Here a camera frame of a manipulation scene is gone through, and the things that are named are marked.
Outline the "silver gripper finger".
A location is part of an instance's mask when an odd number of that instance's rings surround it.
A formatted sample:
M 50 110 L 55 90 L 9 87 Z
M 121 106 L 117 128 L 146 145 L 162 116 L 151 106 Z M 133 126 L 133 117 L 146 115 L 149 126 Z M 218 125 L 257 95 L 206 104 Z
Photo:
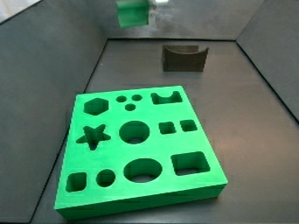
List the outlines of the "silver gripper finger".
M 154 0 L 154 2 L 158 5 L 163 5 L 163 4 L 169 4 L 170 0 Z

